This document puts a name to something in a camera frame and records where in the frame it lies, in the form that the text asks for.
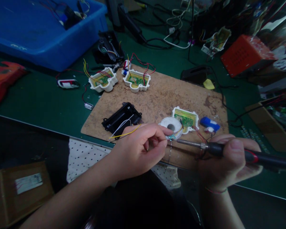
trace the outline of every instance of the red box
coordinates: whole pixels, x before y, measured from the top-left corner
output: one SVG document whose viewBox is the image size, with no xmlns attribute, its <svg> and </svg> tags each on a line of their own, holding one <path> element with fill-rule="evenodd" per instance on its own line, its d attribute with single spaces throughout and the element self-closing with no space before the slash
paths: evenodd
<svg viewBox="0 0 286 229">
<path fill-rule="evenodd" d="M 241 35 L 221 56 L 221 61 L 232 78 L 259 71 L 276 60 L 258 37 L 247 35 Z"/>
</svg>

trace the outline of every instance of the white polka dot fabric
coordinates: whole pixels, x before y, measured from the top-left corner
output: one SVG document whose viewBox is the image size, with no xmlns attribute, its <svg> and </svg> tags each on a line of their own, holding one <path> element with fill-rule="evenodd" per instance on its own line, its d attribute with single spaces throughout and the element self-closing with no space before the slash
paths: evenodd
<svg viewBox="0 0 286 229">
<path fill-rule="evenodd" d="M 69 139 L 69 149 L 70 154 L 67 172 L 68 183 L 72 182 L 111 151 L 111 148 L 98 146 L 72 137 Z M 167 167 L 166 165 L 158 164 L 152 167 L 151 170 L 168 190 L 179 188 L 181 186 L 176 167 Z"/>
</svg>

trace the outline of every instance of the red plastic object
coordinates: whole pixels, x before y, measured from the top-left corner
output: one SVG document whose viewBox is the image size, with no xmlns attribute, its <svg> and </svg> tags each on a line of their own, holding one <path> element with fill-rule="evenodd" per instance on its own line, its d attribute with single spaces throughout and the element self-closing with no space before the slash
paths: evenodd
<svg viewBox="0 0 286 229">
<path fill-rule="evenodd" d="M 2 64 L 7 65 L 0 66 L 0 102 L 3 100 L 7 88 L 11 86 L 17 79 L 28 73 L 25 67 L 7 61 L 2 61 Z"/>
<path fill-rule="evenodd" d="M 241 35 L 221 56 L 221 61 L 232 78 L 263 69 L 276 60 L 258 37 L 247 35 Z"/>
</svg>

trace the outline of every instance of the paper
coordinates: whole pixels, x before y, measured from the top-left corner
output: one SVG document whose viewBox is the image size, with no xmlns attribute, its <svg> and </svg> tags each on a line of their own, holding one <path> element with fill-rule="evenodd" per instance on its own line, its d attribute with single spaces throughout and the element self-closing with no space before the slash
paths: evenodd
<svg viewBox="0 0 286 229">
<path fill-rule="evenodd" d="M 15 186 L 16 186 L 18 195 L 20 193 L 23 193 L 25 191 L 38 187 L 42 184 L 43 182 L 42 182 L 40 173 L 36 173 L 34 175 L 19 178 L 15 180 Z"/>
</svg>

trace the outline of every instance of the work mat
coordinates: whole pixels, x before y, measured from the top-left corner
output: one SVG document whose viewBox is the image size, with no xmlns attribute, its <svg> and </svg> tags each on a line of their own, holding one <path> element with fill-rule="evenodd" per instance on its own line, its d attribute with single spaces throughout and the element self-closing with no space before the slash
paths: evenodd
<svg viewBox="0 0 286 229">
<path fill-rule="evenodd" d="M 132 69 L 144 72 L 145 69 L 132 65 Z M 172 115 L 174 107 L 180 107 L 190 112 L 195 111 L 199 117 L 209 117 L 220 125 L 216 135 L 227 134 L 229 132 L 227 123 L 227 110 L 221 103 L 221 94 L 210 91 L 203 87 L 175 79 L 173 77 L 155 72 L 151 75 L 150 87 L 147 91 L 132 93 L 123 81 L 121 69 L 117 71 L 119 82 L 113 87 L 111 92 L 104 92 L 95 105 L 91 114 L 82 127 L 81 133 L 109 141 L 112 135 L 102 126 L 104 118 L 109 118 L 122 107 L 123 102 L 130 102 L 138 112 L 142 113 L 142 123 L 160 123 L 165 117 Z M 204 127 L 199 125 L 200 132 L 205 138 Z M 201 142 L 195 131 L 182 134 L 180 139 Z M 200 149 L 183 145 L 172 141 L 167 144 L 166 153 L 162 162 L 169 163 L 179 168 L 195 170 L 197 161 L 194 154 L 200 153 Z"/>
</svg>

